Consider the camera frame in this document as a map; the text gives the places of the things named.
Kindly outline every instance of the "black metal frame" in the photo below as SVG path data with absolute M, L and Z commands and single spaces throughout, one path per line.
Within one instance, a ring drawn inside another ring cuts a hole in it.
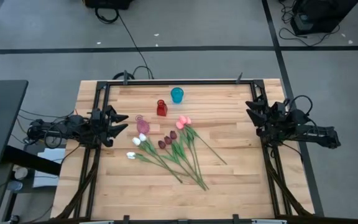
M 267 95 L 265 91 L 264 81 L 263 80 L 128 80 L 126 82 L 122 81 L 100 81 L 96 84 L 96 92 L 93 101 L 93 108 L 96 109 L 99 104 L 101 91 L 104 90 L 104 98 L 103 98 L 103 113 L 108 106 L 109 101 L 109 93 L 110 88 L 112 86 L 123 86 L 123 85 L 250 85 L 250 90 L 252 94 L 252 99 L 257 101 L 259 99 L 264 99 L 267 101 Z M 343 218 L 326 218 L 326 217 L 317 217 L 307 212 L 301 204 L 296 200 L 296 198 L 292 195 L 285 184 L 284 173 L 282 169 L 282 164 L 280 160 L 280 154 L 278 152 L 277 147 L 273 147 L 272 151 L 275 155 L 275 164 L 276 168 L 274 168 L 270 156 L 269 156 L 269 147 L 265 145 L 262 141 L 262 151 L 264 155 L 265 168 L 268 178 L 268 185 L 270 190 L 270 196 L 272 198 L 272 206 L 273 212 L 275 216 L 275 221 L 277 223 L 286 223 L 281 222 L 282 220 L 288 220 L 288 223 L 358 223 L 358 220 L 350 220 Z M 78 186 L 78 191 L 74 195 L 73 199 L 69 203 L 69 205 L 64 209 L 64 211 L 57 216 L 47 222 L 40 223 L 79 223 L 86 222 L 91 220 L 92 208 L 93 208 L 93 199 L 94 192 L 96 188 L 96 178 L 98 173 L 98 166 L 101 154 L 101 146 L 94 149 L 95 155 L 93 159 L 93 165 L 88 175 L 86 175 L 86 171 L 88 169 L 90 151 L 92 149 L 85 149 L 83 165 L 81 168 L 81 176 L 80 183 Z M 81 210 L 81 198 L 83 192 L 86 190 L 88 185 L 89 188 L 89 196 L 86 206 L 86 214 L 85 217 L 80 217 Z M 285 207 L 285 214 L 282 215 L 280 213 L 280 208 L 278 204 L 277 192 L 275 189 L 275 184 L 278 185 L 280 190 L 282 191 L 283 202 Z M 292 215 L 291 207 L 297 212 L 297 216 Z M 71 212 L 74 210 L 73 218 L 68 218 Z M 129 224 L 129 216 L 124 215 L 123 220 L 114 220 L 114 223 L 122 223 Z M 233 219 L 215 219 L 215 220 L 131 220 L 131 224 L 136 223 L 161 223 L 161 224 L 188 224 L 188 223 L 215 223 L 215 224 L 223 224 L 223 223 L 263 223 L 262 220 L 258 219 L 240 219 L 237 214 L 233 214 Z

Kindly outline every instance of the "wooden tabletop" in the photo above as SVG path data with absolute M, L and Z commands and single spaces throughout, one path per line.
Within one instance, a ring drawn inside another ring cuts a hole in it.
M 279 79 L 265 79 L 264 82 L 270 105 L 284 100 Z M 180 105 L 173 105 L 170 99 L 173 87 L 177 86 L 111 88 L 109 105 L 119 114 L 129 115 L 123 122 L 129 126 L 114 140 L 113 147 L 102 148 L 92 219 L 122 220 L 124 215 L 130 215 L 133 220 L 221 219 L 232 218 L 232 214 L 239 214 L 240 218 L 273 218 L 260 139 L 246 113 L 245 101 L 252 99 L 249 85 L 179 85 L 185 93 Z M 81 82 L 76 102 L 78 114 L 88 116 L 95 88 L 96 81 Z M 164 100 L 168 105 L 167 117 L 156 115 L 157 100 Z M 197 133 L 227 162 L 224 165 L 196 140 L 208 191 L 191 179 L 183 178 L 181 184 L 160 167 L 126 157 L 127 152 L 139 152 L 131 141 L 139 135 L 135 121 L 138 114 L 150 123 L 148 136 L 156 147 L 158 140 L 176 130 L 174 124 L 179 115 L 193 120 L 192 126 Z M 286 143 L 298 148 L 295 142 Z M 69 141 L 66 154 L 77 145 Z M 299 155 L 286 147 L 279 147 L 279 150 L 288 188 L 309 212 L 314 212 Z M 84 149 L 80 148 L 62 165 L 51 217 L 58 215 L 77 191 L 83 155 Z M 283 200 L 279 188 L 276 189 L 280 211 L 284 213 Z M 86 192 L 82 215 L 87 195 Z

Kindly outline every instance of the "red bottle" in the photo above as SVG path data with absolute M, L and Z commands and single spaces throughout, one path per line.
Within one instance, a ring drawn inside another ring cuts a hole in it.
M 167 116 L 167 105 L 165 104 L 165 102 L 163 100 L 158 100 L 157 102 L 157 115 L 158 116 Z

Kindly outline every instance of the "tulip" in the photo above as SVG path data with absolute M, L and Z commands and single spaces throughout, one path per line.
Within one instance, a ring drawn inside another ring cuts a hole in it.
M 167 145 L 163 141 L 158 141 L 158 146 L 160 146 L 161 149 L 165 149 L 165 146 Z
M 183 124 L 181 124 L 180 121 L 177 121 L 176 125 L 179 130 L 182 130 L 183 128 L 185 128 L 185 126 Z
M 138 138 L 133 138 L 132 142 L 135 144 L 135 146 L 139 146 L 142 141 L 140 139 L 138 139 Z
M 134 152 L 127 152 L 128 159 L 136 159 L 136 153 Z
M 139 139 L 140 139 L 141 141 L 146 141 L 146 140 L 147 140 L 147 137 L 146 137 L 146 135 L 144 135 L 143 133 L 141 133 L 141 134 L 139 135 Z
M 165 137 L 164 137 L 164 141 L 165 141 L 165 143 L 167 143 L 167 144 L 172 144 L 172 139 L 171 139 L 170 137 L 168 137 L 168 136 L 165 136 Z
M 179 116 L 179 122 L 181 122 L 181 124 L 186 124 L 187 123 L 187 119 L 185 116 L 180 115 Z
M 173 140 L 175 140 L 175 139 L 178 137 L 175 131 L 171 131 L 171 132 L 169 133 L 169 136 L 170 136 L 171 139 L 173 139 Z

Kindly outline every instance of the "blue cup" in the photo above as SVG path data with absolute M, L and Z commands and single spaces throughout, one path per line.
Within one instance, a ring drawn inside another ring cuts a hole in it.
M 171 90 L 172 101 L 174 103 L 181 103 L 183 99 L 183 90 L 179 87 L 175 87 Z

